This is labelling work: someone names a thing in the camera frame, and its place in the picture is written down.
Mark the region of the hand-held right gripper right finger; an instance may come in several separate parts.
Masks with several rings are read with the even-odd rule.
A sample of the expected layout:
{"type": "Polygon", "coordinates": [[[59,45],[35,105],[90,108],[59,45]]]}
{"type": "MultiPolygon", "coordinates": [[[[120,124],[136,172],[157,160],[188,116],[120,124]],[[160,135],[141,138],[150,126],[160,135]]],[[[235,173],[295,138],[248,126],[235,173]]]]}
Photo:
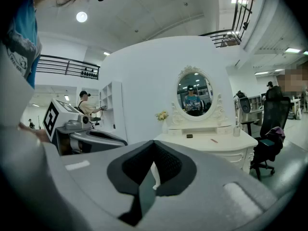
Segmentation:
{"type": "Polygon", "coordinates": [[[227,160],[155,141],[160,185],[144,217],[146,231],[257,231],[277,202],[261,182],[227,160]]]}

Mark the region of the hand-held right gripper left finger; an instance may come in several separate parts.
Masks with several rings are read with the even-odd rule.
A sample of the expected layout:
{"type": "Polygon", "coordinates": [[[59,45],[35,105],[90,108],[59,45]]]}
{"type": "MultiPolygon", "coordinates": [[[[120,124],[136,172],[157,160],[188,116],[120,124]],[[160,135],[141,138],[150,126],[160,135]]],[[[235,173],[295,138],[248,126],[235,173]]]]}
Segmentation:
{"type": "Polygon", "coordinates": [[[43,143],[46,167],[58,206],[52,214],[57,231],[153,231],[154,218],[142,216],[139,185],[111,162],[130,152],[145,150],[153,141],[90,154],[59,156],[43,143]]]}

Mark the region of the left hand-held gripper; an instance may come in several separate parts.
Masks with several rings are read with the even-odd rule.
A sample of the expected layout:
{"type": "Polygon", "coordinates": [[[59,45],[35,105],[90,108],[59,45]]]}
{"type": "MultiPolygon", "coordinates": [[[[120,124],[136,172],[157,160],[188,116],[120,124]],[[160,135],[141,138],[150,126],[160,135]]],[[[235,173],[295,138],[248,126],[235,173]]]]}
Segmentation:
{"type": "Polygon", "coordinates": [[[127,141],[119,136],[93,130],[84,114],[55,98],[47,108],[43,126],[59,155],[94,153],[127,146],[127,141]]]}

